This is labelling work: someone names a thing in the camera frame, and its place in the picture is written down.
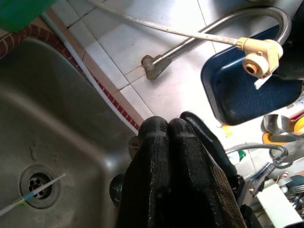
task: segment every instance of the yellow object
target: yellow object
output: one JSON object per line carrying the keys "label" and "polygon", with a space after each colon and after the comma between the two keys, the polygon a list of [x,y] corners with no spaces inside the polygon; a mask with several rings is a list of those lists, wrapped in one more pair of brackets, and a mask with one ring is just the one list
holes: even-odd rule
{"label": "yellow object", "polygon": [[304,134],[304,116],[295,123],[294,133],[297,135]]}
{"label": "yellow object", "polygon": [[279,59],[283,55],[283,48],[274,40],[258,40],[240,38],[236,44],[237,49],[245,52],[243,67],[248,74],[259,79],[268,77],[279,66]]}
{"label": "yellow object", "polygon": [[264,144],[274,144],[274,145],[279,145],[279,146],[283,146],[284,144],[286,144],[286,142],[273,142],[273,141],[270,141],[270,136],[271,135],[272,134],[268,133],[268,132],[263,134],[262,140],[263,140]]}
{"label": "yellow object", "polygon": [[225,132],[226,138],[232,136],[232,130],[230,129],[229,125],[223,125],[221,126],[221,129]]}

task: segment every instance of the kitchen sink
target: kitchen sink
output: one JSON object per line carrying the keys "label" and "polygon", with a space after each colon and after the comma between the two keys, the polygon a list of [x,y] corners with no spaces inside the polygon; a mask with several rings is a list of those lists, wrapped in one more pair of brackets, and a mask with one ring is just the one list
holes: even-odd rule
{"label": "kitchen sink", "polygon": [[109,183],[134,133],[48,44],[27,38],[0,60],[0,208],[66,173],[0,217],[2,228],[110,228]]}

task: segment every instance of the brick border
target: brick border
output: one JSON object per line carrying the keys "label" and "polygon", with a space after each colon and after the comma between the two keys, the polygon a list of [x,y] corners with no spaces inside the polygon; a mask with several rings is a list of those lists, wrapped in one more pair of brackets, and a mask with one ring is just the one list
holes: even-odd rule
{"label": "brick border", "polygon": [[[36,25],[28,25],[19,32],[9,33],[0,39],[0,59],[3,58],[7,53],[9,53],[13,48],[15,48],[23,39],[31,36],[39,40],[42,40],[49,45],[53,46],[57,51],[59,51],[68,61],[85,76],[84,72],[80,68],[79,64],[73,58],[71,53],[67,50],[66,46],[61,42],[61,40],[53,33],[40,28]],[[126,110],[115,100],[115,98],[107,91],[107,89],[101,84],[101,82],[95,77],[94,80],[97,82],[99,87],[102,89],[103,93],[108,97],[110,102],[115,106],[115,108],[123,115],[123,117],[133,126],[135,129],[139,130],[139,125],[135,120],[126,112]]]}

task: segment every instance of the sink drain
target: sink drain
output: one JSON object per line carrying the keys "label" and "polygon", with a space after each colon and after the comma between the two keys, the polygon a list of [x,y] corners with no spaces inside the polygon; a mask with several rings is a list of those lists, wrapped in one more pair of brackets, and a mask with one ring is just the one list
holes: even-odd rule
{"label": "sink drain", "polygon": [[[43,166],[33,165],[28,167],[20,179],[20,192],[22,195],[39,188],[40,186],[50,182],[57,175]],[[48,188],[40,191],[34,197],[30,198],[27,203],[37,209],[44,209],[52,206],[59,196],[60,182],[56,182]]]}

